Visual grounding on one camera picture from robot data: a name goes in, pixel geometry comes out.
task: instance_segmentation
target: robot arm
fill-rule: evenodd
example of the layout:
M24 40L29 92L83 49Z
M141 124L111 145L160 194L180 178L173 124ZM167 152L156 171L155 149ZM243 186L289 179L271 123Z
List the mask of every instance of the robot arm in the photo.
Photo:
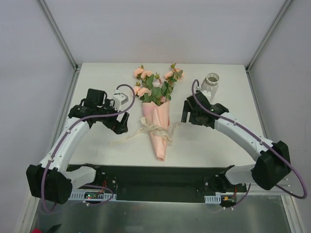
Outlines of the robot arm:
M193 96L189 96L184 103L181 121L186 122L188 113L190 112L190 123L211 127L224 133L241 146L256 162L254 165L227 167L209 182L210 187L217 192L226 192L226 190L232 188L235 184L256 182L261 188L270 190L288 175L291 170L280 159L275 157L265 146L263 146L262 142L268 144L274 150L279 152L284 159L290 162L287 145L282 141L274 143L273 141L259 135L258 138L261 139L261 142L258 142L249 133L236 125L239 121L227 108L219 103L211 105L208 101L208 92L205 92L206 91L199 91L195 94L199 102L206 109L217 115L231 119L234 123L203 111L202 108L197 105Z
M118 116L89 118L77 124L76 122L88 116L118 113L121 106L127 101L128 97L120 93L119 90L115 90L112 99L107 99L107 94L104 91L89 89L87 97L70 110L64 130L50 152L41 160L39 165L30 165L28 167L26 175L31 194L34 197L41 197L40 188L43 171L49 163L49 170L45 179L46 200L63 204L68 200L73 189L93 182L96 170L91 167L82 166L75 171L66 172L68 163L78 143L92 125L98 121L116 134L127 132L129 114L125 112L120 122L117 120ZM51 159L51 155L56 148L56 154Z

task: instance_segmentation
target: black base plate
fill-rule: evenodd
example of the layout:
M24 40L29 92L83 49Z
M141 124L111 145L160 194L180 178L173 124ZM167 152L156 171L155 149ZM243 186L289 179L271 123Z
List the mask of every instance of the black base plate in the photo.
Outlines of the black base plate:
M208 181L225 168L146 167L69 165L67 171L81 166L96 169L93 185L112 189L117 200L204 203L204 196L214 196ZM238 192L246 187L236 185Z

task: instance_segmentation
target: metal frame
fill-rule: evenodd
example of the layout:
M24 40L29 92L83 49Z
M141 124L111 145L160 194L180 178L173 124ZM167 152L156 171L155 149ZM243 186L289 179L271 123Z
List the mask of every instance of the metal frame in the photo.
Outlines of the metal frame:
M268 29L268 31L266 32L266 35L264 35L262 41L260 42L258 48L256 49L256 52L254 54L254 56L252 57L249 65L246 67L246 71L247 73L249 73L249 71L251 70L251 68L253 67L253 65L255 64L257 58L259 57L259 55L261 54L262 50L264 49L264 47L266 46L267 42L269 41L269 39L271 38L273 32L275 31L275 29L277 28L279 22L282 20L282 18L284 17L285 13L288 11L289 7L291 6L292 2L294 0L285 0L285 2L283 3L283 5L281 6L281 9L279 10L279 12L277 13L275 19L273 20L270 28Z
M66 95L66 99L65 102L62 106L62 113L59 117L58 120L58 124L57 124L57 128L55 130L55 134L52 140L52 144L56 141L56 139L58 138L58 136L61 133L61 130L64 126L65 120L66 120L66 115L68 113L69 110L69 106L71 103L71 99L73 96L73 92L79 77L79 73L80 73L80 69L81 69L81 65L77 65L77 63L75 62L74 57L72 56L69 47L67 46L52 14L51 11L49 10L45 0L36 0L38 5L40 6L43 14L45 15L51 30L53 31L57 41L59 42L60 47L62 48L64 54L66 55L66 57L68 58L70 64L72 65L73 69L74 69L74 75L72 77L70 86L69 86L69 90L67 92ZM271 38L271 36L273 35L273 32L275 31L275 29L277 28L279 22L282 20L282 18L284 17L285 13L288 11L289 7L291 6L292 2L294 0L285 0L282 7L280 8L278 14L276 15L274 21L272 22L270 28L268 29L267 33L265 34L265 36L263 37L260 45L258 46L258 48L256 49L256 52L254 54L254 56L252 57L249 65L246 67L246 74L249 80L249 84L250 84L250 88L253 94L253 98L254 98L254 102L255 102L255 106L257 109L257 113L259 116L259 120L260 120L260 124L264 133L264 136L267 136L266 134L266 129L265 126L263 124L262 121L262 115L260 112L260 107L258 105L258 99L256 97L256 93L254 91L254 87L252 85L251 82L251 78L249 76L249 72L251 70L251 68L253 67L253 65L255 64L255 62L257 61L259 55L261 54L261 52L263 51L263 49L265 48L266 44L268 43L269 39ZM263 191L261 189L258 189L256 187L253 187L251 190L251 195L267 195L267 194L271 194L268 193L268 191ZM274 191L273 195L281 195L282 193ZM284 208L285 208L285 212L288 218L288 222L290 224L291 227L291 231L293 233L299 233L299 232L306 232L306 230L304 229L304 226L302 224L301 221L301 217L299 215L299 212L297 211L297 206L295 203L295 200L292 197L289 196L282 196L282 200L284 203ZM35 217L35 212L36 212L36 208L38 205L39 199L38 198L34 198L31 196L31 194L29 193L28 197L27 197L27 201L25 203L25 206L23 208L22 211L22 218L20 219L20 221L17 224L17 227L15 229L15 232L17 233L28 233L31 229L34 217Z
M73 92L76 87L78 77L80 74L80 68L81 67L78 66L77 70L74 72L72 76L71 83L70 83L70 86L69 86L69 89L68 89L63 107L62 107L62 112L57 121L57 128L55 130L55 134L53 137L53 141L50 145L50 148L56 142L57 138L59 137L62 131L62 128L64 127L66 116L67 116L68 109L70 106L70 102L73 96ZM29 233L30 232L39 200L40 200L39 198L34 198L33 196L31 196L30 191L28 191L27 200L22 210L21 218L19 219L19 222L17 223L17 226L14 232L16 233Z
M65 42L65 40L64 40L64 38L63 38L63 36L62 36L62 34L61 34L61 32L60 32L60 30L59 30L55 20L54 20L54 18L53 18L52 14L51 14L51 12L49 10L49 7L48 7L47 3L45 2L45 0L37 0L37 3L40 6L44 16L46 17L47 22L49 23L49 25L50 25L50 27L51 27L51 29L52 29L52 31L53 31L57 41L58 41L60 47L64 51L66 57L68 58L69 62L72 65L73 69L76 70L78 65L75 62L75 60L74 60L74 58L73 58L73 56L72 56L72 54L71 54L71 52L70 52L70 50L68 48L68 45Z

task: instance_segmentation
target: white table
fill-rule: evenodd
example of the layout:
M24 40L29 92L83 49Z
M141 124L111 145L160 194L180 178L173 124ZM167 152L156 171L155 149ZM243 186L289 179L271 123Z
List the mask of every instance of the white table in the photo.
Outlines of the white table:
M89 88L104 90L108 97L115 87L127 83L134 86L137 81L133 71L141 64L123 63L84 63L77 81L71 106L86 97ZM170 69L170 64L144 64L145 69L162 76ZM180 122L184 100L191 94L194 79L203 81L209 73L220 77L219 88L213 103L221 103L244 125L262 135L259 117L243 65L200 65L177 64L184 70L185 77L176 84L172 93L170 108L171 125ZM130 90L121 90L130 96ZM136 98L134 106L128 111L129 132L114 134L103 124L96 123L81 140L70 164L92 163L118 166L177 166L177 167L226 167L229 165L253 164L252 158L230 138L211 128L182 124L175 130L173 144L167 147L166 159L159 162L148 134L114 146L109 142L121 140L132 135L142 127L141 101Z

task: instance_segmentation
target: white ribbon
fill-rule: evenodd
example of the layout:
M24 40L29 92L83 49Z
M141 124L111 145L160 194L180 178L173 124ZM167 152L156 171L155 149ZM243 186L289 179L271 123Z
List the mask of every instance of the white ribbon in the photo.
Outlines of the white ribbon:
M151 120L145 118L145 117L141 117L140 118L141 123L145 126L140 128L139 130L136 131L136 133L134 133L132 136L127 136L125 139L119 140L119 141L114 141L114 142L110 142L109 144L112 145L116 145L116 144L120 144L123 142L126 142L127 140L135 137L136 135L140 134L140 133L147 133L147 132L152 132L152 134L154 136L159 136L161 137L164 141L166 141L167 143L172 143L172 136L174 135L174 130L181 125L181 122L178 122L176 124L174 124L171 133L169 133L168 130L155 125Z

